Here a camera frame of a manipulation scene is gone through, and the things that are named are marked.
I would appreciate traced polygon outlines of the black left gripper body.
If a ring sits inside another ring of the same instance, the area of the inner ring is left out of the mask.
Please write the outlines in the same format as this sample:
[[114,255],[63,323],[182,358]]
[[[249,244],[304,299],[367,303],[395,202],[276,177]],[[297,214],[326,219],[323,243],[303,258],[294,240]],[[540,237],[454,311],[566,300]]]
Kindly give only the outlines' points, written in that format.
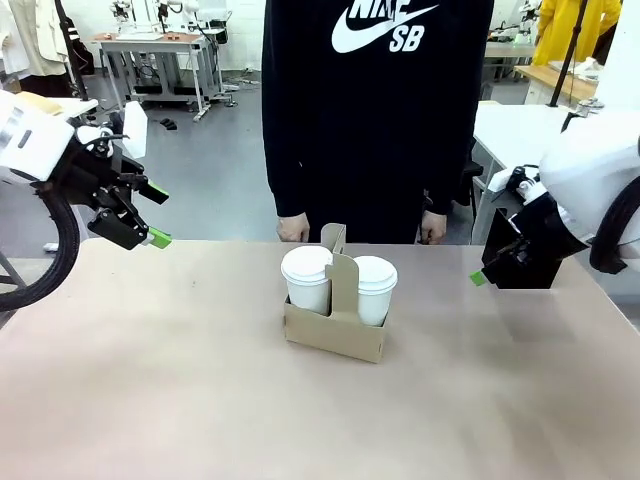
[[49,182],[72,205],[121,209],[120,198],[131,201],[134,191],[145,191],[148,177],[144,167],[115,146],[109,157],[96,155],[88,148],[71,143],[54,168]]

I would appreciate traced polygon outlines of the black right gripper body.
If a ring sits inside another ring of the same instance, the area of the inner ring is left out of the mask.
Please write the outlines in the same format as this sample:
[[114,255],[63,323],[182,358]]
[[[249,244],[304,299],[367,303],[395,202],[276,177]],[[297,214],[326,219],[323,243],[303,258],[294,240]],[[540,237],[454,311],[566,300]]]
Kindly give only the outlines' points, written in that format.
[[517,263],[561,262],[588,245],[565,225],[558,204],[551,198],[538,198],[507,219],[516,239],[505,253]]

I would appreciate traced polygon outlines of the person's left hand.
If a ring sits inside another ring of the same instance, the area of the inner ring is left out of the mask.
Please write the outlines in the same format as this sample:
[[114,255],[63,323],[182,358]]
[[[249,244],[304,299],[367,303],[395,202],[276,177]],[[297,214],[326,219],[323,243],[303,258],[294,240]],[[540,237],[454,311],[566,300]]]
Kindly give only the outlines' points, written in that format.
[[422,245],[440,244],[447,232],[447,216],[425,211],[420,225],[419,242]]

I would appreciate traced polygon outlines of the person's right hand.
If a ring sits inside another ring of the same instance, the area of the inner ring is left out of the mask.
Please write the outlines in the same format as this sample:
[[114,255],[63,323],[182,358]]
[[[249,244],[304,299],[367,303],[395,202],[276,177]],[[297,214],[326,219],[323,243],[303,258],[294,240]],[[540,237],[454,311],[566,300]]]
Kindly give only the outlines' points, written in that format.
[[296,216],[279,217],[276,232],[282,242],[307,243],[310,234],[307,215],[301,213]]

